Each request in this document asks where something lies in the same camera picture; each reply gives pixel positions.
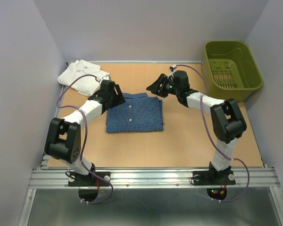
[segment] wooden board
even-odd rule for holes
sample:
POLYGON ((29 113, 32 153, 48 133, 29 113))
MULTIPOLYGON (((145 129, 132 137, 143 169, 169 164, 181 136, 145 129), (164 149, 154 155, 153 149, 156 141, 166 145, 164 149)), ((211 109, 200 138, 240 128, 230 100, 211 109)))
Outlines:
MULTIPOLYGON (((168 74, 166 64, 112 64, 101 65, 101 69, 111 74, 111 79, 120 85, 122 92, 145 92, 161 73, 168 74)), ((200 70, 200 65, 192 65, 200 70)), ((192 89, 204 91, 201 78, 191 69, 180 68, 189 75, 192 89)), ((70 89, 64 97, 63 105, 81 106, 87 97, 70 89)), ((97 167, 207 167, 214 155, 214 148, 206 134, 201 112, 186 108, 169 95, 163 100, 164 131, 148 133, 106 133, 104 113, 88 124, 88 141, 84 156, 97 167)), ((241 158, 248 166, 263 166, 259 150, 250 126, 245 107, 239 103, 247 123, 247 130, 238 140, 233 157, 241 158)), ((62 109, 60 117, 73 112, 62 109)), ((212 130, 210 115, 206 115, 208 127, 212 130)), ((59 160, 50 158, 49 167, 65 166, 59 160)))

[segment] wire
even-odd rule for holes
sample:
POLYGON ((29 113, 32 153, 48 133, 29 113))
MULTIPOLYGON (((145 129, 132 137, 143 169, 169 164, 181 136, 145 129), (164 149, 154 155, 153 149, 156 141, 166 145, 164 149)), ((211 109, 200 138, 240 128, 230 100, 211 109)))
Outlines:
POLYGON ((226 180, 225 180, 225 187, 224 187, 224 189, 223 189, 223 192, 225 192, 225 190, 226 190, 226 180))
POLYGON ((220 188, 218 189, 218 191, 220 191, 222 189, 222 186, 223 186, 223 182, 225 181, 225 179, 221 182, 221 186, 220 188))
POLYGON ((96 178, 96 187, 98 189, 98 191, 100 190, 100 181, 98 178, 96 178))
POLYGON ((199 73, 199 71, 197 71, 195 68, 189 66, 189 65, 182 65, 182 64, 179 64, 179 65, 174 65, 173 67, 176 68, 178 66, 182 66, 182 67, 188 67, 190 69, 192 69, 193 71, 195 71, 201 78, 202 80, 204 81, 205 83, 205 86, 206 86, 206 91, 204 91, 201 96, 200 96, 200 111, 201 111, 201 116, 202 116, 202 119, 203 119, 203 123, 204 123, 204 127, 206 129, 206 132, 207 132, 207 135, 208 135, 208 138, 210 140, 210 142, 212 143, 212 145, 214 146, 214 148, 223 156, 225 157, 226 159, 228 160, 232 160, 232 161, 239 161, 242 163, 242 165, 245 167, 246 169, 246 173, 247 173, 247 183, 246 183, 246 186, 245 186, 245 189, 243 190, 243 192, 241 194, 239 194, 238 196, 236 196, 235 198, 232 198, 232 199, 229 199, 229 200, 217 200, 217 199, 214 199, 218 202, 232 202, 234 200, 237 200, 239 199, 240 197, 242 197, 246 191, 248 190, 249 188, 249 185, 250 185, 250 171, 248 169, 248 167, 246 166, 246 164, 241 160, 241 159, 238 159, 238 158, 230 158, 229 156, 227 156, 226 154, 224 154, 214 143, 213 139, 212 139, 212 136, 210 135, 209 133, 209 130, 208 130, 208 125, 207 125, 207 121, 206 121, 206 118, 204 116, 204 110, 203 110, 203 95, 207 94, 208 92, 208 83, 207 81, 205 80, 205 78, 202 76, 202 74, 199 73))
POLYGON ((195 179, 196 177, 191 177, 191 179, 190 179, 190 183, 192 184, 192 185, 195 185, 192 181, 195 179))
POLYGON ((105 180, 104 178, 101 178, 101 177, 99 177, 98 175, 96 175, 95 173, 93 173, 93 172, 84 164, 84 162, 83 162, 83 153, 84 153, 85 145, 86 145, 86 142, 87 142, 87 136, 88 136, 88 127, 87 127, 88 122, 87 122, 85 113, 84 113, 82 110, 80 110, 80 108, 78 108, 78 107, 76 107, 76 106, 73 106, 73 105, 65 105, 65 106, 61 106, 61 105, 60 105, 60 101, 61 101, 62 97, 63 97, 64 94, 70 89, 70 87, 71 87, 73 84, 75 84, 79 79, 84 78, 84 77, 87 77, 87 76, 94 77, 95 80, 98 81, 98 80, 97 80, 97 77, 96 77, 95 75, 93 75, 93 74, 85 74, 85 75, 82 75, 82 76, 78 77, 78 78, 75 79, 75 80, 62 92, 62 94, 58 97, 58 100, 57 100, 57 108, 59 108, 59 109, 61 109, 61 108, 67 108, 67 107, 74 108, 74 109, 78 110, 78 111, 82 114, 82 116, 83 116, 83 121, 84 121, 84 124, 85 124, 85 137, 84 137, 84 142, 83 142, 83 146, 82 146, 82 151, 81 151, 81 154, 80 154, 80 161, 81 161, 83 167, 84 167, 90 174, 92 174, 93 176, 95 176, 97 179, 99 179, 99 180, 101 180, 101 181, 107 183, 107 184, 111 187, 111 192, 110 192, 110 194, 109 194, 106 198, 104 198, 104 199, 102 199, 102 200, 100 200, 100 201, 88 202, 88 201, 85 201, 84 199, 81 199, 81 202, 84 202, 84 203, 86 203, 86 204, 98 204, 98 203, 104 202, 105 200, 109 199, 109 198, 112 196, 113 190, 114 190, 113 185, 110 183, 110 181, 107 181, 107 180, 105 180))
POLYGON ((66 175, 67 177, 69 177, 69 178, 75 180, 75 177, 74 177, 74 176, 71 176, 71 175, 69 175, 69 174, 67 174, 67 173, 68 173, 68 171, 65 172, 65 175, 66 175))

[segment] blue shirt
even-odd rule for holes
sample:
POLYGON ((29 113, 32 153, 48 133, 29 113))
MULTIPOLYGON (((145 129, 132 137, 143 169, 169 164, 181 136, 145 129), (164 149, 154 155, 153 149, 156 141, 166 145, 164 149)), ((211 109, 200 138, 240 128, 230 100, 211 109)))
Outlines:
POLYGON ((163 131, 162 100, 146 93, 123 93, 125 103, 108 109, 106 132, 163 131))

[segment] plastic basket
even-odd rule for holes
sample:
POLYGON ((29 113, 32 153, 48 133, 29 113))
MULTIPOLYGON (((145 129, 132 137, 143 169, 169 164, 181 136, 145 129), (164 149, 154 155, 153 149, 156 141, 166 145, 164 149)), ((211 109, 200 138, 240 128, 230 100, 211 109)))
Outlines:
POLYGON ((240 102, 262 86, 250 49, 240 41, 210 41, 204 47, 203 74, 208 96, 240 102))

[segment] white wall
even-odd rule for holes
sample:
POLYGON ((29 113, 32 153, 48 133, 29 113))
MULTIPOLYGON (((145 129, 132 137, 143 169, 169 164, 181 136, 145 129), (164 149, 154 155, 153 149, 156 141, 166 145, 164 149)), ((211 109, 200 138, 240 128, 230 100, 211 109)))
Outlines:
POLYGON ((268 0, 34 0, 66 61, 202 60, 245 40, 268 0))
POLYGON ((283 190, 283 0, 270 0, 247 38, 264 85, 246 102, 262 159, 283 190))
POLYGON ((0 226, 18 224, 65 68, 32 0, 0 0, 0 226))

